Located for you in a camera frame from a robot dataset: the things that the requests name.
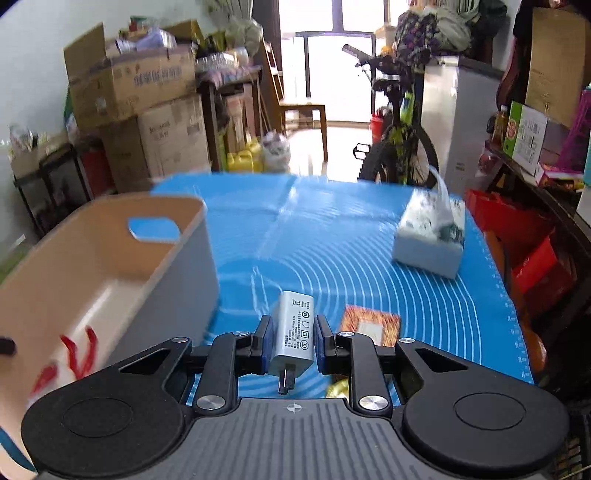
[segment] triangular cutout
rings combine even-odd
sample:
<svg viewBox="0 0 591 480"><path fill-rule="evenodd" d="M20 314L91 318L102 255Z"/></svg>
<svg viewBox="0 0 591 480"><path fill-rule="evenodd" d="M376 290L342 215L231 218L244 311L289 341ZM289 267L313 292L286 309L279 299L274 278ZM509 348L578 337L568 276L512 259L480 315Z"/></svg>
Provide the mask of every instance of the triangular cutout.
<svg viewBox="0 0 591 480"><path fill-rule="evenodd" d="M163 348L123 367L119 371L123 374L154 375L169 353L170 350Z"/></svg>
<svg viewBox="0 0 591 480"><path fill-rule="evenodd" d="M457 372L460 370L468 370L462 364L455 362L443 355L427 350L426 348L419 348L416 350L419 356L427 364L427 366L435 373L442 374L445 372Z"/></svg>

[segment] orange square packet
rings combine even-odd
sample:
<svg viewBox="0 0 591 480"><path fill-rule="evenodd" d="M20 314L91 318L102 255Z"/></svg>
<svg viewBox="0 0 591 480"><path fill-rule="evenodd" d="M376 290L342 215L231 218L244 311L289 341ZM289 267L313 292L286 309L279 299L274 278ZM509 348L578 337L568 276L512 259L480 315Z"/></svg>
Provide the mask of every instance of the orange square packet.
<svg viewBox="0 0 591 480"><path fill-rule="evenodd" d="M395 313L347 305L339 331L362 333L370 337L375 345L394 346L400 335L400 324L400 315Z"/></svg>

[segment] white wall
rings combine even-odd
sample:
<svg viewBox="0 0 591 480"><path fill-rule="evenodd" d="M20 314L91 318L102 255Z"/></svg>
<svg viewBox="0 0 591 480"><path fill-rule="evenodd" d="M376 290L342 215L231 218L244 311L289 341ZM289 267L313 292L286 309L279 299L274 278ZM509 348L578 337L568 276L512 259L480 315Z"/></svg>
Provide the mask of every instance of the white wall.
<svg viewBox="0 0 591 480"><path fill-rule="evenodd" d="M0 140L8 139L11 123L59 131L67 90L63 48L99 22L114 36L130 15L165 23L196 18L204 33L214 30L202 0L19 0L0 17ZM0 245L26 233L27 226L0 149Z"/></svg>
<svg viewBox="0 0 591 480"><path fill-rule="evenodd" d="M513 23L515 23L515 14L519 10L521 0L503 0L507 6L507 18L505 24L497 33L492 43L492 66L505 71L511 56L513 47Z"/></svg>

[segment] power adapter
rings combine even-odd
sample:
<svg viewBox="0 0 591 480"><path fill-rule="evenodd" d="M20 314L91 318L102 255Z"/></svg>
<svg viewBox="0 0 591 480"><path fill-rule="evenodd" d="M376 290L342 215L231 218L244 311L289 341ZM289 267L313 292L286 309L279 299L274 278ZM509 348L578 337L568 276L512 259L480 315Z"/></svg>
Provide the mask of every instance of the power adapter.
<svg viewBox="0 0 591 480"><path fill-rule="evenodd" d="M296 378L314 362L314 298L293 291L279 295L273 310L275 336L268 373L279 377L279 393L286 395Z"/></svg>

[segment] blue tablecloth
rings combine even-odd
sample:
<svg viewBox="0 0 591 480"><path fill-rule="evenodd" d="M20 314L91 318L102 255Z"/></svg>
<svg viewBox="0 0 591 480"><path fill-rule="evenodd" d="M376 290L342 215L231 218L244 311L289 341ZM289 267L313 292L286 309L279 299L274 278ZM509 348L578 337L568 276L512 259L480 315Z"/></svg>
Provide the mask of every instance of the blue tablecloth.
<svg viewBox="0 0 591 480"><path fill-rule="evenodd" d="M324 313L334 331L346 304L398 313L402 336L531 382L514 306L469 214L455 280L391 261L396 225L411 192L264 174L183 174L153 190L200 196L207 204L220 302L205 342L233 330L253 332L279 292L292 290L312 295L316 313ZM134 230L166 236L154 226ZM328 384L313 366L290 396L323 397ZM243 377L239 395L276 397L277 379Z"/></svg>

